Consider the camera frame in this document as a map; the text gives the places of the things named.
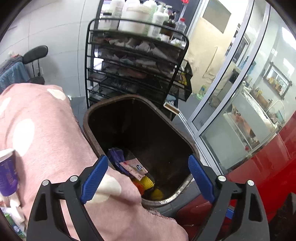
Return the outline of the brown bottle on trolley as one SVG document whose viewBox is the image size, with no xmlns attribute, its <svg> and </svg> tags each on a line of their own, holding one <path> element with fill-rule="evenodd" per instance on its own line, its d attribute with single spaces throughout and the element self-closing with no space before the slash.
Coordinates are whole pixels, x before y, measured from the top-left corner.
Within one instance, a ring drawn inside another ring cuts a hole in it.
<svg viewBox="0 0 296 241">
<path fill-rule="evenodd" d="M 175 24 L 175 16 L 170 15 L 168 20 L 163 22 L 163 28 L 160 30 L 161 39 L 163 41 L 169 41 L 172 39 L 174 31 L 173 29 L 176 27 Z"/>
</svg>

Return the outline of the pink snack wrapper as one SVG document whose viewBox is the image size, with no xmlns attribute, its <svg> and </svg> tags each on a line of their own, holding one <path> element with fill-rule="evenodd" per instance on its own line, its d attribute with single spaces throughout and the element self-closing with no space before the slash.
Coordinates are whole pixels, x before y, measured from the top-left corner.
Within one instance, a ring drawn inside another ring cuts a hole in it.
<svg viewBox="0 0 296 241">
<path fill-rule="evenodd" d="M 137 158 L 130 159 L 119 163 L 128 173 L 138 181 L 142 180 L 148 173 L 148 170 L 138 161 Z"/>
</svg>

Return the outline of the white tub on trolley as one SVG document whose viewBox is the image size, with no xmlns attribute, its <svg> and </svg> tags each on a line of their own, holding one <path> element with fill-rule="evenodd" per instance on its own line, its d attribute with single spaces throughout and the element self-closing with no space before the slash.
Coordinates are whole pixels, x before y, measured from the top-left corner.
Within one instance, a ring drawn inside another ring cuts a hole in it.
<svg viewBox="0 0 296 241">
<path fill-rule="evenodd" d="M 148 22 L 150 17 L 150 12 L 151 8 L 143 4 L 128 7 L 119 22 L 118 29 L 123 32 L 143 34 L 145 23 Z"/>
</svg>

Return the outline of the red cabinet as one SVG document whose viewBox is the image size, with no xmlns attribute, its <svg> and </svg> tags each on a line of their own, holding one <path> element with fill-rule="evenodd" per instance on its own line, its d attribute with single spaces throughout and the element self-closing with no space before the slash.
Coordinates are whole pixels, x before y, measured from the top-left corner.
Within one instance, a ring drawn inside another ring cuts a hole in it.
<svg viewBox="0 0 296 241">
<path fill-rule="evenodd" d="M 295 193 L 295 115 L 257 154 L 227 178 L 237 183 L 251 179 L 259 190 L 268 221 L 277 215 L 290 193 Z M 199 195 L 177 213 L 177 223 L 192 240 L 210 212 L 210 202 Z"/>
</svg>

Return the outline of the purple wrapper in bin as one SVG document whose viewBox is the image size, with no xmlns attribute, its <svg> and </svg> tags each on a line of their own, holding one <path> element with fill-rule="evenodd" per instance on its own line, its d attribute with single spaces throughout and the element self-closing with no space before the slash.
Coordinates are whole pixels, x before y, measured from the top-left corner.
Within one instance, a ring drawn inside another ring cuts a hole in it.
<svg viewBox="0 0 296 241">
<path fill-rule="evenodd" d="M 121 162 L 125 161 L 123 151 L 118 148 L 111 148 L 108 150 L 107 157 L 111 164 L 114 166 L 114 168 L 120 172 L 125 172 L 125 168 L 121 166 Z"/>
</svg>

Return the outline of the dark brown trash bin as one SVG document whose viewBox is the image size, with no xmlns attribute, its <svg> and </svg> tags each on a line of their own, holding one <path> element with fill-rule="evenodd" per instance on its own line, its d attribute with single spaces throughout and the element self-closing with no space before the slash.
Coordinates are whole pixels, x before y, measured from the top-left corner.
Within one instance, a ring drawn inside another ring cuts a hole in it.
<svg viewBox="0 0 296 241">
<path fill-rule="evenodd" d="M 119 148 L 133 153 L 148 170 L 159 192 L 144 195 L 144 207 L 171 203 L 193 178 L 188 159 L 200 156 L 194 141 L 142 96 L 126 94 L 93 104 L 84 115 L 83 130 L 98 156 Z"/>
</svg>

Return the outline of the orange foam fruit net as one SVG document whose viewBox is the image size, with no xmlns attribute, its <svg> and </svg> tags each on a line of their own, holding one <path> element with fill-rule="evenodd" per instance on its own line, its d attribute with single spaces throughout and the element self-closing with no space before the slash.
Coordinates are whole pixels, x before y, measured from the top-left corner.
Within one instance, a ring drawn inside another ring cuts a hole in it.
<svg viewBox="0 0 296 241">
<path fill-rule="evenodd" d="M 132 182 L 136 186 L 136 188 L 138 189 L 140 195 L 143 196 L 145 193 L 145 186 L 137 179 L 132 180 Z"/>
</svg>

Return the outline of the purple paper cup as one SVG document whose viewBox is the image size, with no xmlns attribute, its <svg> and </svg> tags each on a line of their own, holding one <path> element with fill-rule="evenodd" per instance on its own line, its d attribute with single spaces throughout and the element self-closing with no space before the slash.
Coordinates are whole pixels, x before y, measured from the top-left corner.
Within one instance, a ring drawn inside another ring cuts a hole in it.
<svg viewBox="0 0 296 241">
<path fill-rule="evenodd" d="M 16 171 L 16 155 L 12 148 L 1 151 L 0 159 L 0 192 L 2 196 L 10 196 L 18 189 Z"/>
</svg>

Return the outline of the pink dotted blanket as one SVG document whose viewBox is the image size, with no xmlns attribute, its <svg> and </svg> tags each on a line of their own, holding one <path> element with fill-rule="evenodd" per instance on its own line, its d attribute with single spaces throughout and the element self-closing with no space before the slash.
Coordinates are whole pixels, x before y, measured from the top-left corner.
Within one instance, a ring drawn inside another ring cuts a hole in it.
<svg viewBox="0 0 296 241">
<path fill-rule="evenodd" d="M 64 182 L 97 156 L 61 87 L 13 84 L 1 94 L 1 150 L 16 152 L 18 195 L 25 217 L 44 180 Z M 187 240 L 174 219 L 143 208 L 132 181 L 108 169 L 86 210 L 104 240 Z"/>
</svg>

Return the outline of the clear bottle red cap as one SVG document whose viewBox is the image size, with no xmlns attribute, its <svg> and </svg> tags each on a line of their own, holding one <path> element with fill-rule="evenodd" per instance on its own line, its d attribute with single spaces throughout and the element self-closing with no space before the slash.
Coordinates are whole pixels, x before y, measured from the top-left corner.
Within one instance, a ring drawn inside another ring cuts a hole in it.
<svg viewBox="0 0 296 241">
<path fill-rule="evenodd" d="M 182 34 L 185 33 L 186 30 L 186 24 L 185 24 L 185 18 L 180 18 L 177 22 L 176 22 L 176 31 L 180 32 Z"/>
</svg>

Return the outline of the yellow foam fruit net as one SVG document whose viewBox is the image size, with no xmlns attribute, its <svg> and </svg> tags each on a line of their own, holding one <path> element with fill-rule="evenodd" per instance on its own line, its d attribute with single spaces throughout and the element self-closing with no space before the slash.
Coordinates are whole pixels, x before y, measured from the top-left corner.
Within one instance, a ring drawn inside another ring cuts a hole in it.
<svg viewBox="0 0 296 241">
<path fill-rule="evenodd" d="M 139 183 L 144 188 L 142 197 L 147 200 L 158 201 L 164 198 L 163 192 L 157 188 L 148 176 L 144 176 Z"/>
</svg>

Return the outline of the blue cloth on chair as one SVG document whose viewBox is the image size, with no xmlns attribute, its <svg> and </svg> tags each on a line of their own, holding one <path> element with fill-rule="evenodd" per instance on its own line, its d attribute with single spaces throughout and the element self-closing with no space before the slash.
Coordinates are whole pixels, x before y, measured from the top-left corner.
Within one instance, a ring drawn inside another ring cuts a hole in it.
<svg viewBox="0 0 296 241">
<path fill-rule="evenodd" d="M 1 74 L 1 93 L 10 85 L 26 83 L 30 79 L 29 74 L 22 62 L 16 62 Z"/>
</svg>

